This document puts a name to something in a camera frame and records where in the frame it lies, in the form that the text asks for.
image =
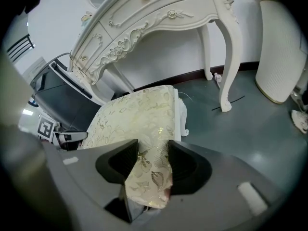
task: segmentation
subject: cream floral fabric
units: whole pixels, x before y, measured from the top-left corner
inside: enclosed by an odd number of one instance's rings
[[[164,208],[172,186],[167,143],[175,138],[175,102],[172,86],[144,89],[100,108],[80,149],[127,139],[139,140],[137,163],[125,182],[131,200]]]

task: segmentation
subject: chair leg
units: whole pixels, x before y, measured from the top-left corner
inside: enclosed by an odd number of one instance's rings
[[[227,112],[231,110],[228,93],[241,64],[243,40],[240,27],[234,20],[216,20],[216,24],[226,42],[226,61],[220,84],[219,101],[221,110]]]
[[[207,25],[205,24],[202,27],[199,27],[197,29],[200,40],[201,40],[201,45],[202,45],[202,52],[203,52],[203,59],[205,63],[204,67],[204,72],[205,72],[205,77],[207,80],[211,80],[213,78],[213,75],[211,73],[211,66],[210,66],[210,38],[209,38],[209,33],[207,29]]]
[[[189,134],[189,130],[185,129],[186,125],[186,118],[187,118],[187,108],[184,104],[183,100],[180,99],[180,130],[181,130],[181,136],[185,137]]]
[[[119,87],[123,87],[126,91],[129,93],[134,92],[133,85],[129,82],[129,80],[121,73],[120,70],[116,67],[116,65],[113,63],[113,66],[111,65],[108,68],[108,72],[115,78],[116,84]]]

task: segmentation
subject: dark gray floor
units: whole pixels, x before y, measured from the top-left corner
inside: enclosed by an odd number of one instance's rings
[[[290,118],[290,111],[298,108],[291,99],[284,104],[268,100],[256,87],[255,75],[256,71],[237,74],[229,101],[245,97],[232,103],[227,113],[212,111],[219,107],[214,80],[175,85],[187,106],[190,134],[182,141],[237,156],[289,192],[308,155],[306,136]]]

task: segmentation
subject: drawer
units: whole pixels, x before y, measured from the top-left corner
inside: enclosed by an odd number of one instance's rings
[[[218,16],[213,0],[183,0],[170,4],[147,15],[118,36],[85,74],[90,83],[95,84],[101,77],[100,72],[108,64],[125,58],[142,37],[153,31],[183,31],[203,26],[215,19],[218,19]]]
[[[100,19],[108,34],[115,39],[148,14],[181,0],[119,0]]]
[[[86,72],[95,59],[112,42],[112,39],[98,22],[88,37],[82,43],[75,56],[72,56],[73,65]]]

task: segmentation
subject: ornate white table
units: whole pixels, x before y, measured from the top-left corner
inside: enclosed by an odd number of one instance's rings
[[[142,37],[157,30],[182,31],[197,28],[202,39],[205,76],[210,72],[210,44],[207,23],[215,21],[226,42],[226,61],[219,101],[223,112],[231,109],[228,92],[242,54],[242,34],[233,13],[234,0],[105,0],[92,16],[71,51],[69,71],[74,71],[88,91],[102,105],[106,100],[95,83],[104,70],[119,85],[133,92],[133,86],[115,63],[131,52]]]

